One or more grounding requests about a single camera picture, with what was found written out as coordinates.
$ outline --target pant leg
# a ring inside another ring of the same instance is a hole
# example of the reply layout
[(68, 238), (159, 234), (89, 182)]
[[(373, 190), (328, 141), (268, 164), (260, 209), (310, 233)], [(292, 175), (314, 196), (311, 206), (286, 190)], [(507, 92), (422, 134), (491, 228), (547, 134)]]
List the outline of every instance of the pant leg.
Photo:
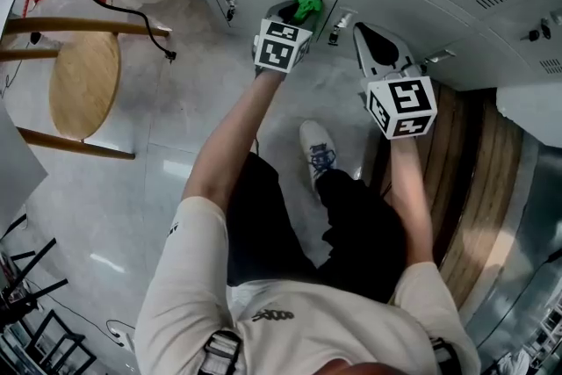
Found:
[(406, 239), (398, 214), (361, 180), (328, 170), (316, 182), (331, 228), (332, 247), (319, 268), (322, 281), (386, 303), (406, 265)]
[(278, 173), (249, 154), (227, 209), (231, 286), (259, 279), (317, 279), (292, 230)]

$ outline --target white sneaker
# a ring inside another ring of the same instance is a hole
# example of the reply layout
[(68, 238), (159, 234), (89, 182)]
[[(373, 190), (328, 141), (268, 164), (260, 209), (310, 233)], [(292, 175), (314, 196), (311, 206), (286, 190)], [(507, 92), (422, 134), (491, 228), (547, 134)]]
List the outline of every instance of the white sneaker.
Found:
[(334, 142), (326, 128), (314, 120), (305, 120), (300, 126), (299, 134), (315, 190), (318, 177), (328, 169), (336, 168)]

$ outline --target forearm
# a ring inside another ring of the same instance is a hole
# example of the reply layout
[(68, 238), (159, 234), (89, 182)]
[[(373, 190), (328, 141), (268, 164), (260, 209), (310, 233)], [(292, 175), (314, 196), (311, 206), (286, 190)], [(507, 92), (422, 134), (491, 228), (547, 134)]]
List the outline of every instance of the forearm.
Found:
[(208, 198), (226, 211), (230, 194), (283, 75), (265, 71), (201, 148), (182, 198)]
[(414, 138), (391, 141), (393, 207), (406, 230), (407, 265), (433, 261), (433, 227)]

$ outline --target green cloth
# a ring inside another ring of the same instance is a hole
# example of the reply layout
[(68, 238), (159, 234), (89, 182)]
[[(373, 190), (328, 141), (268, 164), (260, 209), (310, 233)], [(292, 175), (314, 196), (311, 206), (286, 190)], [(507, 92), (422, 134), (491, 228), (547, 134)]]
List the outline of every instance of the green cloth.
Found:
[(321, 0), (295, 0), (299, 3), (299, 9), (292, 17), (298, 23), (302, 23), (306, 20), (308, 15), (312, 11), (322, 11), (322, 1)]

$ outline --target white marker cube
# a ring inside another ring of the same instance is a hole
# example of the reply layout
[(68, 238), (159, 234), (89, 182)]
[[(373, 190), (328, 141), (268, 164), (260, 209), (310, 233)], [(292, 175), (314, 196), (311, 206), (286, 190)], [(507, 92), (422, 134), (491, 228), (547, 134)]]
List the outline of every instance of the white marker cube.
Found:
[(254, 63), (289, 73), (305, 56), (312, 32), (294, 25), (262, 19)]
[(437, 115), (428, 76), (370, 82), (366, 106), (389, 140), (427, 133)]

